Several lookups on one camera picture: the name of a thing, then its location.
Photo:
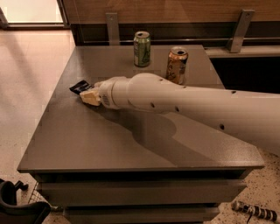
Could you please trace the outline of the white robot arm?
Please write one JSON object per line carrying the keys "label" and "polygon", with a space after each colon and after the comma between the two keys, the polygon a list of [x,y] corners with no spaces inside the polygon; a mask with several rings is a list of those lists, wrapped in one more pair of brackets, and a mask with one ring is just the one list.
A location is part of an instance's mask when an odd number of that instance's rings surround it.
{"label": "white robot arm", "polygon": [[230,136],[280,154],[280,95],[175,84],[153,73],[113,77],[80,93],[108,109],[179,113]]}

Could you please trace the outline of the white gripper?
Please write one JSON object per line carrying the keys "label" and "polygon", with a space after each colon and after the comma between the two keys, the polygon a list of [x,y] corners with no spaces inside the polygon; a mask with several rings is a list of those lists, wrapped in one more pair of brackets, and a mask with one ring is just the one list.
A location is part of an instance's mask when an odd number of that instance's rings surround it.
{"label": "white gripper", "polygon": [[113,100],[113,87],[118,81],[123,83],[126,80],[126,77],[118,76],[96,82],[95,88],[81,92],[80,98],[89,105],[99,106],[102,104],[107,109],[119,109]]}

